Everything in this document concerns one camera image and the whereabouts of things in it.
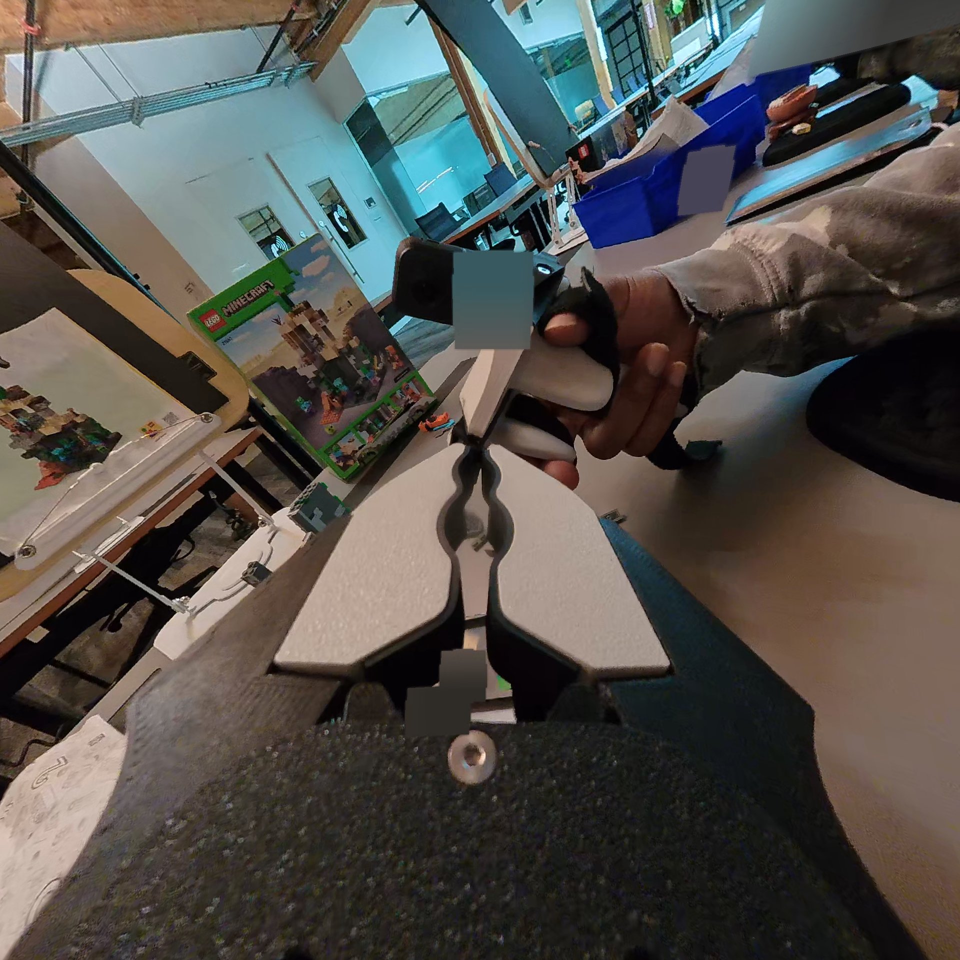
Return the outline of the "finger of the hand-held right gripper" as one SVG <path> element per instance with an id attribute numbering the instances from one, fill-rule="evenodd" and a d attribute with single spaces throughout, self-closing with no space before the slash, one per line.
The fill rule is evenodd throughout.
<path id="1" fill-rule="evenodd" d="M 466 442 L 479 442 L 488 433 L 524 349 L 481 349 L 460 391 L 462 433 Z"/>

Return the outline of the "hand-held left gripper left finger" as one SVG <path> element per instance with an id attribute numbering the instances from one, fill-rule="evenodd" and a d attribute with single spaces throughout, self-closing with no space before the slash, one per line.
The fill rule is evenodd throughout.
<path id="1" fill-rule="evenodd" d="M 459 564 L 445 523 L 463 493 L 467 452 L 444 447 L 354 510 L 275 653 L 276 667 L 348 676 L 453 611 Z"/>

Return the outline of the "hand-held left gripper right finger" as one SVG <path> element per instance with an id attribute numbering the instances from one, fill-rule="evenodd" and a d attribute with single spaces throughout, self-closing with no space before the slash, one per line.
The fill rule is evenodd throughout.
<path id="1" fill-rule="evenodd" d="M 670 660 L 594 511 L 503 446 L 489 505 L 508 522 L 493 583 L 509 626 L 593 679 L 664 676 Z"/>

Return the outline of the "person's right forearm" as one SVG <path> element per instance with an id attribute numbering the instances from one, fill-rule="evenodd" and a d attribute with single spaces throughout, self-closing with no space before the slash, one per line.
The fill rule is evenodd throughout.
<path id="1" fill-rule="evenodd" d="M 959 316 L 959 126 L 858 186 L 665 263 L 699 327 L 696 396 L 789 378 Z"/>

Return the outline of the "grey Lego baseplate build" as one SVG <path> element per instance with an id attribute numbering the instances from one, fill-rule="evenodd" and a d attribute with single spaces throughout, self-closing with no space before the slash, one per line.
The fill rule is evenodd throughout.
<path id="1" fill-rule="evenodd" d="M 288 508 L 290 520 L 307 534 L 324 531 L 330 523 L 349 512 L 343 501 L 320 479 L 307 485 Z"/>

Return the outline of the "lego set box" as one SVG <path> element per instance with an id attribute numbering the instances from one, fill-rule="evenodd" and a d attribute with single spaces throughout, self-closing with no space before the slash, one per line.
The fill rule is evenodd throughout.
<path id="1" fill-rule="evenodd" d="M 299 445 L 348 480 L 435 403 L 322 234 L 188 313 Z"/>

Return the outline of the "person's right hand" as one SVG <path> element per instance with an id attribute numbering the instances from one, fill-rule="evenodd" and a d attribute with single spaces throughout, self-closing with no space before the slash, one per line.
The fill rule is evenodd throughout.
<path id="1" fill-rule="evenodd" d="M 617 316 L 621 374 L 604 416 L 541 405 L 599 460 L 651 453 L 681 399 L 698 326 L 672 283 L 680 259 L 602 279 Z"/>

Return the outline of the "black office chair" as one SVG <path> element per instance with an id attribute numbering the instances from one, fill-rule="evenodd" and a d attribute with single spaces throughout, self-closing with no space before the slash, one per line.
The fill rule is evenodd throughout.
<path id="1" fill-rule="evenodd" d="M 451 239 L 452 234 L 456 234 L 460 229 L 460 222 L 456 220 L 450 210 L 443 202 L 429 210 L 421 217 L 415 218 L 415 222 L 425 238 L 445 245 L 471 249 L 469 242 L 464 243 L 463 239 Z"/>

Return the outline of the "blue storage bin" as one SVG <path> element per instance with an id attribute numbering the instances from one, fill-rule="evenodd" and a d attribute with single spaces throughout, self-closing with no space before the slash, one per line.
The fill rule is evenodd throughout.
<path id="1" fill-rule="evenodd" d="M 599 250 L 659 234 L 686 216 L 723 208 L 732 182 L 755 163 L 766 114 L 754 83 L 694 111 L 709 128 L 651 164 L 620 162 L 598 172 L 573 205 Z"/>

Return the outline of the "instruction booklet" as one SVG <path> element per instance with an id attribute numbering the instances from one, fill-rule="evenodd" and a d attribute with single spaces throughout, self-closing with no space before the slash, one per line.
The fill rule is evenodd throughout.
<path id="1" fill-rule="evenodd" d="M 184 404 L 52 307 L 1 337 L 1 545 L 13 557 L 76 477 L 147 454 Z"/>

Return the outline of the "white printed paper bag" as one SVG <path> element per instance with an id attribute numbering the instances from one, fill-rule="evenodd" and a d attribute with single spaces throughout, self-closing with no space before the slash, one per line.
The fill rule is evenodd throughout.
<path id="1" fill-rule="evenodd" d="M 30 762 L 1 805 L 1 957 L 68 877 L 106 809 L 125 734 L 98 715 Z"/>

